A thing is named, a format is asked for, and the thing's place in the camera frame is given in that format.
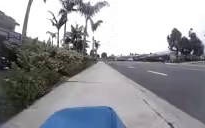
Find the hedge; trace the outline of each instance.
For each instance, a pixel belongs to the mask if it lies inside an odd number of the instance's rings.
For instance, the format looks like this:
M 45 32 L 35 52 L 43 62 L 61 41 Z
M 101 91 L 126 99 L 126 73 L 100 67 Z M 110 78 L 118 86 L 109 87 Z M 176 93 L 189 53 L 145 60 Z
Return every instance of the hedge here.
M 10 70 L 0 73 L 0 122 L 8 120 L 70 77 L 96 61 L 90 56 L 26 39 L 4 42 Z

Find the asphalt road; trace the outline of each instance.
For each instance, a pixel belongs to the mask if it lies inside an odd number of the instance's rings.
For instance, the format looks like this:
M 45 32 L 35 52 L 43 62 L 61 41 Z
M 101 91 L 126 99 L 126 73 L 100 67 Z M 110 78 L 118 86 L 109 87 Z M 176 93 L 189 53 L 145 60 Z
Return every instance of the asphalt road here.
M 205 124 L 205 64 L 126 61 L 108 64 Z

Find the distant tree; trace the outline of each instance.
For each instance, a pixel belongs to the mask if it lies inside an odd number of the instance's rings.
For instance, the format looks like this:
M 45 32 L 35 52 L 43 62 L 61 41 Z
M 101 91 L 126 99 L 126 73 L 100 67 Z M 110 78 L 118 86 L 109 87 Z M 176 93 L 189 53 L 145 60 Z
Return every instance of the distant tree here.
M 71 25 L 71 32 L 66 33 L 66 43 L 71 43 L 73 45 L 73 49 L 80 52 L 83 48 L 83 36 L 85 35 L 84 33 L 84 27 L 76 24 L 74 27 Z
M 53 45 L 53 40 L 54 40 L 54 38 L 56 38 L 56 33 L 47 31 L 46 34 L 50 35 L 51 44 Z
M 75 7 L 77 5 L 79 5 L 81 0 L 59 0 L 59 1 L 62 5 L 62 9 L 60 9 L 59 15 L 62 15 L 63 17 L 65 17 L 64 36 L 63 36 L 63 40 L 65 41 L 65 38 L 66 38 L 66 24 L 67 24 L 67 21 L 68 21 L 68 14 L 70 14 L 72 12 L 77 12 L 77 9 Z
M 171 34 L 167 36 L 167 42 L 169 43 L 169 50 L 176 52 L 177 62 L 178 62 L 178 54 L 181 49 L 181 38 L 182 38 L 182 34 L 177 28 L 174 28 L 171 31 Z
M 192 49 L 192 46 L 191 46 L 189 39 L 187 37 L 183 36 L 181 38 L 181 50 L 180 50 L 181 54 L 182 55 L 189 55 L 192 50 L 193 49 Z
M 107 58 L 107 53 L 106 53 L 106 52 L 103 52 L 103 53 L 101 54 L 101 58 Z
M 48 11 L 52 15 L 52 19 L 49 19 L 52 23 L 52 26 L 55 26 L 57 29 L 57 47 L 59 47 L 59 30 L 66 22 L 66 17 L 62 15 L 58 20 L 55 18 L 54 13 Z
M 201 56 L 204 54 L 204 44 L 202 41 L 197 37 L 196 33 L 191 34 L 190 44 L 193 49 L 193 55 Z
M 103 23 L 103 21 L 102 20 L 98 20 L 96 23 L 94 23 L 94 21 L 90 18 L 90 23 L 91 23 L 92 31 L 94 33 L 97 30 L 97 28 L 100 26 L 100 24 Z M 100 44 L 99 44 L 100 41 L 96 41 L 94 39 L 94 35 L 92 37 L 92 41 L 93 41 L 92 50 L 95 50 L 95 55 L 97 55 L 97 50 L 98 50 L 98 48 L 100 46 Z
M 109 6 L 109 3 L 107 1 L 97 2 L 94 5 L 92 5 L 90 2 L 79 3 L 78 11 L 85 17 L 85 28 L 84 28 L 85 33 L 87 33 L 88 20 L 92 19 L 92 17 L 95 16 L 95 14 L 98 13 L 100 9 L 102 9 L 105 6 Z

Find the sidewalk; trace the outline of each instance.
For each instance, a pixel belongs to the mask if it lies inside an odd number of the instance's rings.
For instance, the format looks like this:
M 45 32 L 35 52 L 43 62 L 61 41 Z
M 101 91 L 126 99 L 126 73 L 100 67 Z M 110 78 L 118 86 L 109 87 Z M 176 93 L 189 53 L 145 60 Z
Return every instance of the sidewalk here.
M 172 127 L 172 123 L 168 120 L 176 121 L 177 119 L 172 118 L 171 114 L 165 114 L 164 110 L 160 114 L 155 109 L 159 108 L 158 105 L 143 97 L 142 91 L 145 90 L 136 89 L 135 86 L 134 82 L 116 70 L 103 62 L 98 62 L 55 88 L 2 127 L 38 128 L 54 112 L 77 106 L 110 106 L 120 116 L 127 128 L 177 128 L 184 126 L 176 125 L 174 122 Z M 197 128 L 205 128 L 199 122 L 192 125 Z

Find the white sky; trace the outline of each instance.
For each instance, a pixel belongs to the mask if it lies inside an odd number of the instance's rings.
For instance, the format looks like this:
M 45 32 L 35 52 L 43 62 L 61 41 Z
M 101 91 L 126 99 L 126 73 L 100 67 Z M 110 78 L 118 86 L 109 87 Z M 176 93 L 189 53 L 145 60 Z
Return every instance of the white sky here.
M 178 28 L 185 36 L 194 31 L 205 44 L 205 0 L 107 0 L 105 7 L 93 19 L 103 20 L 95 32 L 101 41 L 99 53 L 129 54 L 167 51 L 166 37 L 172 28 Z M 21 33 L 28 0 L 0 0 L 0 10 L 13 17 L 20 26 Z M 59 0 L 34 0 L 28 23 L 27 35 L 47 40 L 46 31 L 56 31 L 47 18 L 48 10 L 57 14 Z M 70 24 L 84 25 L 84 17 L 78 13 L 69 15 Z

